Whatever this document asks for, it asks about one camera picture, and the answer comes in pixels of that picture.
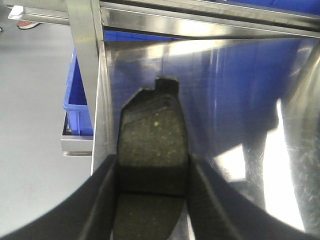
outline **blue crate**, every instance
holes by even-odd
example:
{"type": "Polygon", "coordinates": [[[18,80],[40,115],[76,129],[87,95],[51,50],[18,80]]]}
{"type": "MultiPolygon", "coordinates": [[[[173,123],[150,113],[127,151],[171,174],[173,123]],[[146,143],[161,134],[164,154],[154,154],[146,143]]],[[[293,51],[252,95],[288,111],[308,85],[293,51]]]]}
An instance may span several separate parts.
{"type": "Polygon", "coordinates": [[[72,135],[94,134],[76,51],[73,52],[66,78],[63,108],[67,112],[72,135]]]}

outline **metal bar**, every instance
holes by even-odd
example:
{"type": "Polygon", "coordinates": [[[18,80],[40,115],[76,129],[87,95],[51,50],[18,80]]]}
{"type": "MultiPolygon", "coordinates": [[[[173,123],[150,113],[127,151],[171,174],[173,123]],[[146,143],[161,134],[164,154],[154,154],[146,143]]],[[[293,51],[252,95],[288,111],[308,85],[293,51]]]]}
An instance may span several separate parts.
{"type": "MultiPolygon", "coordinates": [[[[202,1],[194,0],[193,2],[202,3],[202,1]]],[[[282,22],[279,21],[277,25],[276,18],[269,22],[261,21],[258,23],[250,22],[249,19],[239,21],[237,18],[213,17],[212,14],[207,14],[204,11],[192,11],[186,6],[179,8],[178,11],[155,9],[150,5],[133,6],[113,2],[101,2],[100,6],[104,26],[129,32],[134,30],[192,39],[283,38],[289,36],[320,38],[318,27],[320,26],[320,18],[317,17],[302,16],[302,19],[309,19],[310,24],[307,24],[306,21],[297,21],[301,24],[285,27],[286,17],[289,16],[292,19],[292,14],[283,13],[282,22]]],[[[295,22],[287,20],[287,23],[294,24],[295,22]]]]}
{"type": "Polygon", "coordinates": [[[95,125],[99,46],[103,29],[98,0],[66,0],[69,22],[80,67],[92,126],[95,125]]]}
{"type": "Polygon", "coordinates": [[[14,6],[9,19],[25,20],[39,23],[69,25],[68,13],[64,11],[14,6]]]}
{"type": "Polygon", "coordinates": [[[105,43],[100,43],[99,74],[96,93],[95,128],[93,138],[91,174],[110,154],[116,153],[114,138],[114,114],[111,96],[111,84],[108,74],[105,43]]]}
{"type": "Polygon", "coordinates": [[[94,136],[61,136],[63,152],[92,152],[94,136]]]}
{"type": "Polygon", "coordinates": [[[271,22],[272,24],[284,25],[286,27],[310,28],[314,29],[316,32],[320,29],[320,17],[317,15],[297,13],[271,7],[240,4],[236,2],[211,2],[203,0],[109,0],[108,2],[167,10],[177,13],[182,12],[181,10],[183,10],[184,13],[237,20],[241,22],[265,24],[271,22]]]}
{"type": "Polygon", "coordinates": [[[65,0],[3,0],[4,4],[17,5],[36,9],[67,11],[65,0]]]}

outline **reflective metal surface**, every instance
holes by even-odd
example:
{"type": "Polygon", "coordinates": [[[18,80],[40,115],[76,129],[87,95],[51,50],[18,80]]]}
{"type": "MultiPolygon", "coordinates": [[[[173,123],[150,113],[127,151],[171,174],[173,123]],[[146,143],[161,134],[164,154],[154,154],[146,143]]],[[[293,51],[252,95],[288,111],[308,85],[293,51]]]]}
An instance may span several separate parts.
{"type": "Polygon", "coordinates": [[[117,143],[114,132],[114,111],[112,104],[111,83],[107,67],[105,43],[100,43],[99,73],[96,91],[96,112],[94,116],[94,134],[91,174],[110,154],[115,154],[117,143]]]}
{"type": "Polygon", "coordinates": [[[39,23],[69,25],[68,13],[65,11],[46,10],[18,5],[13,7],[8,18],[39,23]]]}
{"type": "Polygon", "coordinates": [[[320,17],[315,15],[195,0],[118,3],[100,3],[104,26],[193,39],[320,37],[320,17]]]}
{"type": "MultiPolygon", "coordinates": [[[[105,55],[104,100],[97,98],[105,112],[96,122],[108,130],[95,130],[96,139],[112,136],[105,154],[116,151],[120,109],[131,96],[156,76],[176,77],[190,153],[271,215],[319,235],[317,40],[106,42],[105,55]]],[[[93,165],[101,159],[93,156],[93,165]]]]}

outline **gray floor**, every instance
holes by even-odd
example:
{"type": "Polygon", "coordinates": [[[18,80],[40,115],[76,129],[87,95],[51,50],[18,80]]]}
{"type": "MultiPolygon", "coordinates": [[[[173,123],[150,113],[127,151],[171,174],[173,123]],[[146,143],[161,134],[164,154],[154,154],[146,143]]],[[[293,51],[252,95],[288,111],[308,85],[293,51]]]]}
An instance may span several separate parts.
{"type": "Polygon", "coordinates": [[[52,209],[90,175],[63,157],[62,108],[73,41],[68,26],[19,30],[0,0],[0,236],[52,209]]]}

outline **shoe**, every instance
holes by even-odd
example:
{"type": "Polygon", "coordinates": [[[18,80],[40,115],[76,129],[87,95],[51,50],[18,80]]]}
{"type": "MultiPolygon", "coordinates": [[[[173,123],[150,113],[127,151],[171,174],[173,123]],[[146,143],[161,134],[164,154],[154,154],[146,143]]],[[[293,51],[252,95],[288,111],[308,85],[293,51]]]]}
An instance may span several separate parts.
{"type": "Polygon", "coordinates": [[[40,22],[35,22],[35,21],[19,21],[16,26],[18,29],[21,30],[26,30],[26,29],[32,29],[36,26],[38,26],[40,22]]]}

